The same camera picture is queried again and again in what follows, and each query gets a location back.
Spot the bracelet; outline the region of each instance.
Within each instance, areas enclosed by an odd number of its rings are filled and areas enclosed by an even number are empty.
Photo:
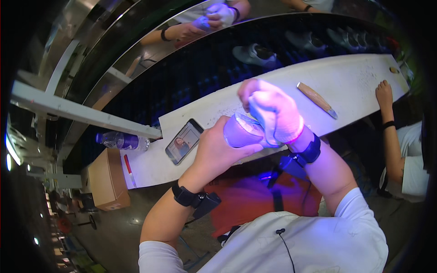
[[[384,123],[384,124],[382,125],[382,130],[385,130],[385,129],[387,129],[388,127],[390,127],[390,126],[394,126],[394,125],[395,125],[395,122],[394,122],[394,121],[386,122],[386,123]]]
[[[235,12],[237,13],[237,18],[235,18],[233,23],[237,22],[238,19],[240,19],[240,11],[236,7],[228,7],[228,8],[235,10]]]
[[[161,31],[161,39],[162,39],[163,41],[171,41],[171,40],[165,38],[165,31],[166,31],[169,27],[170,27],[169,25],[166,25],[166,26],[162,29],[162,31]]]

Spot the person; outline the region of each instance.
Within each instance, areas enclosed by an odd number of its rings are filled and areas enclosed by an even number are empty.
[[[250,79],[242,83],[238,95],[245,109],[253,96],[260,107],[275,113],[274,137],[290,151],[308,151],[309,144],[317,142],[293,99],[278,87]],[[230,147],[223,136],[228,120],[220,117],[201,134],[193,164],[175,188],[201,192],[233,163],[262,150],[260,144]],[[264,214],[234,230],[199,272],[382,272],[388,255],[385,235],[351,169],[324,142],[310,151],[316,149],[320,154],[304,169],[334,217],[299,217],[287,211]],[[147,214],[139,245],[140,272],[184,272],[176,246],[193,208],[178,200],[169,189]]]
[[[188,151],[191,149],[191,147],[193,146],[191,143],[186,143],[181,138],[176,138],[174,140],[174,145],[176,146],[177,150],[179,151],[182,157],[186,155]]]
[[[177,22],[163,30],[152,31],[140,40],[142,45],[150,45],[160,41],[179,40],[183,42],[190,42],[206,35],[206,31],[195,27],[192,22],[201,16],[208,17],[208,24],[212,31],[221,29],[223,26],[222,17],[218,14],[206,15],[206,10],[215,4],[224,4],[225,0],[210,0],[205,1],[191,9],[176,16],[174,19]],[[238,22],[244,19],[250,11],[250,4],[248,0],[230,0],[228,2],[228,12],[232,18],[231,22]]]
[[[293,11],[331,12],[334,0],[281,0]]]
[[[423,169],[422,122],[396,130],[392,87],[384,80],[375,94],[381,109],[376,123],[381,123],[382,134],[361,121],[340,130],[340,135],[358,154],[380,195],[421,202],[429,179]]]

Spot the knife blade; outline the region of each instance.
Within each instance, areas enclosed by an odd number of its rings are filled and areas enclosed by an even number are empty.
[[[332,107],[320,96],[316,91],[314,91],[308,85],[299,82],[297,88],[305,94],[313,103],[322,108],[326,113],[328,113],[334,119],[338,119],[337,113],[332,109]]]
[[[136,188],[136,183],[135,183],[134,175],[132,174],[131,165],[129,164],[128,155],[125,155],[124,158],[125,158],[126,167],[128,168],[129,176],[131,177],[132,180],[132,184]]]

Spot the table surface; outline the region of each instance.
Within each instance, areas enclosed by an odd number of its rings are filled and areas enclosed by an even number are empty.
[[[318,136],[323,136],[378,111],[375,88],[381,81],[387,80],[391,84],[393,101],[408,91],[408,84],[402,74],[391,73],[391,66],[399,69],[393,56],[389,54],[342,55],[298,63],[256,78],[268,81],[290,95],[296,101],[305,125]],[[318,92],[337,112],[338,119],[333,119],[299,91],[296,87],[298,82],[303,82]],[[241,83],[237,83],[228,86],[161,116],[159,121],[163,139],[151,143],[148,151],[121,150],[128,189],[135,187],[123,159],[125,154],[128,156],[137,187],[149,187],[179,179],[192,164],[197,147],[179,166],[171,162],[165,148],[190,118],[195,119],[203,128],[210,128],[222,115],[245,113],[237,97],[240,85]],[[286,146],[264,149],[237,164],[284,149]]]

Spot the smartphone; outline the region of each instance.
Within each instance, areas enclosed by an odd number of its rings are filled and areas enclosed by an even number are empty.
[[[174,165],[179,165],[187,154],[197,145],[202,132],[203,128],[192,118],[184,125],[165,148],[166,154],[170,157]]]

